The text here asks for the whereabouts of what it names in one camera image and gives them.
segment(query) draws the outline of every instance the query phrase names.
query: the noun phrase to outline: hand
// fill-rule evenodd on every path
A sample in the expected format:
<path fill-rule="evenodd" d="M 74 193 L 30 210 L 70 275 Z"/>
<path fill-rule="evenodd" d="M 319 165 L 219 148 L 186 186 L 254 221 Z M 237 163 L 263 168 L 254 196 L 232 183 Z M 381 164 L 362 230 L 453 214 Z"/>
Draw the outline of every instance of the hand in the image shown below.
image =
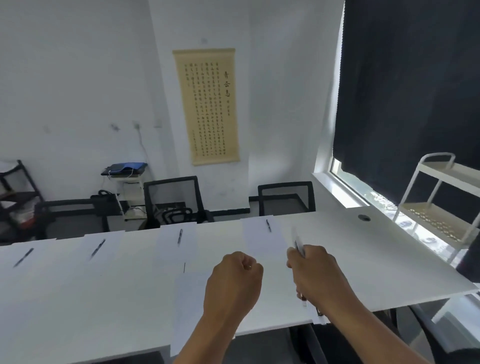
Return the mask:
<path fill-rule="evenodd" d="M 302 294 L 331 321 L 361 305 L 333 255 L 322 246 L 304 249 L 305 258 L 295 248 L 287 250 L 287 266 L 292 268 L 299 298 Z"/>
<path fill-rule="evenodd" d="M 204 316 L 239 325 L 257 303 L 264 267 L 242 252 L 223 257 L 205 289 Z"/>

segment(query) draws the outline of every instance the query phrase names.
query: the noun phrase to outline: calligraphy scroll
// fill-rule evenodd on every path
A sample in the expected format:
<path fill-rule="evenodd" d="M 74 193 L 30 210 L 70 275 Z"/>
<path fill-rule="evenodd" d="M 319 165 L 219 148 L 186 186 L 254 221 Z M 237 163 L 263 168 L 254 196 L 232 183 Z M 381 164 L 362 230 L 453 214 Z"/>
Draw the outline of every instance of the calligraphy scroll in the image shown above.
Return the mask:
<path fill-rule="evenodd" d="M 235 49 L 174 50 L 194 166 L 239 161 Z"/>

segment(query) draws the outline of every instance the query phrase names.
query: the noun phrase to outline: long table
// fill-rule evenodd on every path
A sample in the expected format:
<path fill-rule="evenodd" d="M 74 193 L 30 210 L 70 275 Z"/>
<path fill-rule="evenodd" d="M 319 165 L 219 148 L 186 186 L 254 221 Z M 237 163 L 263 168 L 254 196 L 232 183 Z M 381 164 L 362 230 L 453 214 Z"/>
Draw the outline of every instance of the long table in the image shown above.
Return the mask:
<path fill-rule="evenodd" d="M 478 291 L 374 207 L 276 219 L 290 245 L 294 225 L 305 244 L 325 246 L 372 311 Z M 72 272 L 63 285 L 42 277 L 51 277 L 51 269 L 58 269 L 58 262 L 67 259 L 82 238 L 49 242 L 48 254 L 35 261 L 14 288 L 0 291 L 0 308 L 8 307 L 8 319 L 19 322 L 10 332 L 2 332 L 5 325 L 0 325 L 0 363 L 90 363 L 169 345 L 175 277 L 184 269 L 211 271 L 225 254 L 246 248 L 240 220 L 196 227 L 198 257 L 185 267 L 158 263 L 158 229 L 131 231 L 123 234 L 105 269 Z M 236 335 L 311 322 L 292 291 L 286 256 L 258 261 L 264 266 L 262 293 Z M 18 317 L 18 312 L 24 316 L 25 304 L 27 317 Z"/>

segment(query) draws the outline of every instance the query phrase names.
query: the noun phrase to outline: black shelf rack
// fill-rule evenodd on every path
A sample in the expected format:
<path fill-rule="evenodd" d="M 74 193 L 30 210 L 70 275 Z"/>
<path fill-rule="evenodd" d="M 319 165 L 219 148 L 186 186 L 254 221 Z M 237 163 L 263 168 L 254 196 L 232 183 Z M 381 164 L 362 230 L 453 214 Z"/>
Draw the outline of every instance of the black shelf rack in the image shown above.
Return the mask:
<path fill-rule="evenodd" d="M 14 191 L 10 184 L 7 182 L 6 177 L 16 173 L 23 172 L 26 179 L 33 188 L 33 191 L 21 192 Z M 6 191 L 4 194 L 0 194 L 0 201 L 15 202 L 14 205 L 9 207 L 3 207 L 0 204 L 0 222 L 6 222 L 9 227 L 6 231 L 0 232 L 0 245 L 12 244 L 16 242 L 22 242 L 30 239 L 36 234 L 35 229 L 29 224 L 20 225 L 15 219 L 11 217 L 11 213 L 22 208 L 26 203 L 32 201 L 34 198 L 39 198 L 40 201 L 44 201 L 42 194 L 38 190 L 35 182 L 28 173 L 27 169 L 23 165 L 21 160 L 17 160 L 17 165 L 7 172 L 0 173 L 0 183 L 3 189 Z"/>

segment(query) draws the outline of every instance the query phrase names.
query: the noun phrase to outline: forearm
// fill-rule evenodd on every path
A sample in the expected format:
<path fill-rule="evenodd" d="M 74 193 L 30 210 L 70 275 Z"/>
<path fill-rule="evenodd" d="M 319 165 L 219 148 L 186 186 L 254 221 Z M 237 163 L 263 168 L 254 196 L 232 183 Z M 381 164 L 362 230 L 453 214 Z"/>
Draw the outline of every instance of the forearm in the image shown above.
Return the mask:
<path fill-rule="evenodd" d="M 238 324 L 202 317 L 174 364 L 220 364 Z"/>
<path fill-rule="evenodd" d="M 332 322 L 364 364 L 428 364 L 360 303 Z"/>

